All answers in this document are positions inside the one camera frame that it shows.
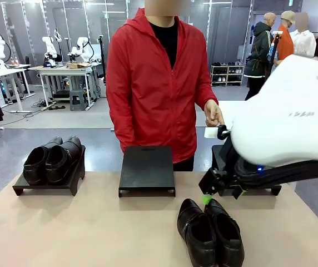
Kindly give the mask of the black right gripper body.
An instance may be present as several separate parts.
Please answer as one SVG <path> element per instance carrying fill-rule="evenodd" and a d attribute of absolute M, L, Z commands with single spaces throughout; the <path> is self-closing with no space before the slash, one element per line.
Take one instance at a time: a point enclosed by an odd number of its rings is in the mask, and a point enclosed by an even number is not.
<path fill-rule="evenodd" d="M 219 196 L 232 195 L 232 191 L 236 185 L 241 186 L 233 174 L 212 167 L 207 170 L 198 183 L 204 195 L 212 196 L 215 194 Z"/>

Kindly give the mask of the person's left hand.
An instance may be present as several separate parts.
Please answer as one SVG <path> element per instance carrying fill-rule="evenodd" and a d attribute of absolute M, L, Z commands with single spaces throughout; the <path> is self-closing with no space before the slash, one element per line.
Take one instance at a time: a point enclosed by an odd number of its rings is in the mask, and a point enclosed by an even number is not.
<path fill-rule="evenodd" d="M 222 111 L 214 100 L 208 100 L 205 103 L 203 111 L 206 116 L 207 127 L 216 127 L 225 124 Z"/>

